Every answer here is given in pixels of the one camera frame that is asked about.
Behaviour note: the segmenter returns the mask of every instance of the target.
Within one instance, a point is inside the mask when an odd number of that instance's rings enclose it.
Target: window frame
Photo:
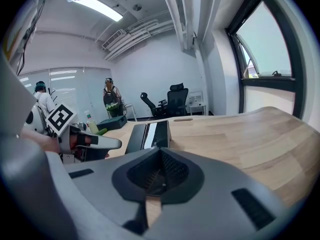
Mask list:
[[[237,47],[237,31],[251,16],[258,5],[264,2],[273,15],[283,35],[291,65],[291,76],[259,76],[243,78],[244,61],[242,51]],[[275,0],[244,0],[230,25],[225,29],[234,54],[239,81],[239,113],[244,112],[245,86],[264,87],[295,93],[292,115],[302,119],[306,99],[306,70],[300,42],[291,22]]]

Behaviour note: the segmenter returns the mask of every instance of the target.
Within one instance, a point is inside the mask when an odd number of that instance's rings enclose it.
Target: cable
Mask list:
[[[21,68],[19,69],[19,71],[17,72],[17,76],[19,76],[19,74],[21,73],[22,69],[23,69],[24,66],[25,66],[25,52],[26,52],[27,43],[28,43],[28,41],[29,41],[32,33],[34,32],[35,28],[36,28],[36,24],[37,24],[37,22],[38,22],[38,20],[39,20],[39,18],[40,18],[40,16],[41,16],[41,14],[42,14],[42,11],[43,11],[43,9],[44,9],[45,2],[46,2],[46,0],[43,0],[41,6],[40,6],[40,8],[39,8],[38,14],[37,14],[37,16],[36,16],[36,19],[34,20],[34,23],[33,23],[33,24],[31,23],[30,33],[29,33],[29,35],[27,36],[26,41],[25,41],[24,46],[23,46],[22,65],[21,65]]]

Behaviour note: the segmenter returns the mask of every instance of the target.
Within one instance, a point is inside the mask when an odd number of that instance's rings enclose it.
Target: white shirt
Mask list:
[[[49,93],[38,91],[36,94],[34,94],[34,97],[38,100],[45,117],[47,117],[50,112],[55,109],[55,104]]]
[[[121,94],[120,91],[117,87],[114,87],[113,91],[115,92],[115,94],[119,97],[119,99],[121,99]]]

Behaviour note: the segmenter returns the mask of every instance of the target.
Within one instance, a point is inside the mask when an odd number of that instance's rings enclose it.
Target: office chair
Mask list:
[[[170,91],[167,93],[167,107],[166,114],[176,116],[186,116],[186,100],[189,89],[184,88],[184,84],[175,84],[170,86]]]
[[[160,116],[163,116],[165,114],[165,110],[166,110],[166,106],[165,104],[167,103],[167,101],[165,99],[159,101],[159,107],[156,107],[155,104],[153,104],[150,99],[148,99],[148,94],[146,94],[145,92],[142,92],[141,93],[141,96],[140,96],[141,100],[143,100],[143,102],[145,104],[148,105],[148,107],[150,108],[151,110],[151,113],[154,117],[160,117]]]

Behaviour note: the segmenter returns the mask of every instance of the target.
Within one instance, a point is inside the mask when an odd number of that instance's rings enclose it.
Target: desk surface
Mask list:
[[[234,165],[272,189],[289,207],[305,197],[320,168],[320,134],[274,107],[236,116],[184,116],[169,121],[170,148]],[[134,125],[104,136],[122,141],[110,158],[125,154]]]

